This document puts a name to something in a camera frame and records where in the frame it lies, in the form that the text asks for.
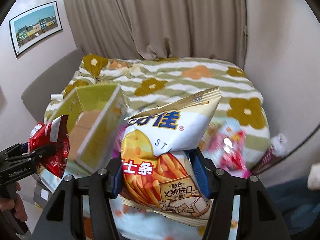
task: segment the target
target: beige curtain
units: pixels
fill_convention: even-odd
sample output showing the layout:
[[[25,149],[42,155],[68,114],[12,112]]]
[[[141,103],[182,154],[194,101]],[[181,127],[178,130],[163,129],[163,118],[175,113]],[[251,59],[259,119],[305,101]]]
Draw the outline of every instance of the beige curtain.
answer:
[[[243,66],[245,0],[64,0],[85,53],[109,58],[206,57]]]

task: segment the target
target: headboard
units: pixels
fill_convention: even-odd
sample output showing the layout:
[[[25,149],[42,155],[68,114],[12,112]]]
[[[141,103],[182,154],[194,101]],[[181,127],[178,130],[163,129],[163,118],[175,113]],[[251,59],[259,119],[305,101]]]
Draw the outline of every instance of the headboard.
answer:
[[[74,50],[45,70],[22,93],[23,103],[38,122],[43,122],[51,94],[61,93],[79,69],[83,57],[81,48]]]

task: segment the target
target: handle grip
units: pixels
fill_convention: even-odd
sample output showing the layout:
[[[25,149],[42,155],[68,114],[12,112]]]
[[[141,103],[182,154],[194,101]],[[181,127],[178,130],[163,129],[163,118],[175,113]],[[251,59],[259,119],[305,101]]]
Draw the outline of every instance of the handle grip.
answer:
[[[4,198],[12,198],[15,202],[17,201],[18,195],[16,192],[16,184],[10,184],[6,188],[0,189],[0,195]],[[20,219],[17,219],[15,217],[15,208],[11,210],[7,210],[3,212],[3,215],[5,216],[7,222],[11,226],[12,229],[19,235],[24,235],[28,232],[28,226],[25,222],[22,222]]]

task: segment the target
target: picture frame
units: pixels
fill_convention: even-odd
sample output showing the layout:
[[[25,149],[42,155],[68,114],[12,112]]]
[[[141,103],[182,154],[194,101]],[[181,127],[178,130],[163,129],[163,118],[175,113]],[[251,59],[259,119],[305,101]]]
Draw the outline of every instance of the picture frame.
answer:
[[[57,1],[25,11],[9,21],[16,57],[44,38],[62,30]]]

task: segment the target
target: green snack box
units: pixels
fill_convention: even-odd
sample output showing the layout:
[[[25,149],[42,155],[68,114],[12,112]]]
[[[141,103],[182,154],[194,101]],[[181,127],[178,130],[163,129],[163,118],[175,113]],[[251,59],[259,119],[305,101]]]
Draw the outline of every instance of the green snack box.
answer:
[[[49,122],[63,114],[69,116],[67,166],[71,170],[88,175],[105,167],[107,149],[112,149],[111,138],[126,110],[123,93],[116,84],[76,87],[67,95]]]

